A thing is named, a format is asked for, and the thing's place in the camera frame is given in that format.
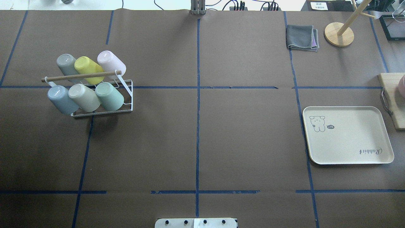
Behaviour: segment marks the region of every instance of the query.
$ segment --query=bear drawing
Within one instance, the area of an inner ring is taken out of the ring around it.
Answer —
[[[310,116],[311,124],[316,132],[325,131],[325,117],[324,116]]]

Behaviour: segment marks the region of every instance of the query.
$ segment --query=pink bowl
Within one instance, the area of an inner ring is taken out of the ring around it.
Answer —
[[[405,75],[401,78],[401,80],[399,80],[398,90],[399,90],[399,93],[405,98],[405,82],[404,82],[404,80],[405,80]]]

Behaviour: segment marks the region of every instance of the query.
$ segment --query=white label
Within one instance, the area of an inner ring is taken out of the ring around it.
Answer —
[[[328,10],[326,2],[311,2],[311,8],[314,10]]]

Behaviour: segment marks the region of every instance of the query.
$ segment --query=folded towel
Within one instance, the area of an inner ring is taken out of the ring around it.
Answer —
[[[286,42],[291,49],[317,52],[318,30],[312,25],[287,25]]]

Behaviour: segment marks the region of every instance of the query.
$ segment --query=white floor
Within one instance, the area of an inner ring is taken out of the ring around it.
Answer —
[[[219,0],[206,0],[206,5],[215,4]],[[221,0],[215,6],[207,6],[222,10],[229,0]],[[250,11],[260,10],[263,2],[244,0],[245,7]],[[165,10],[190,9],[190,0],[156,0]],[[276,0],[283,11],[300,11],[305,0]],[[0,10],[114,10],[122,7],[122,0],[73,0],[63,4],[61,0],[0,0]],[[132,10],[161,10],[153,0],[124,0],[124,8]]]

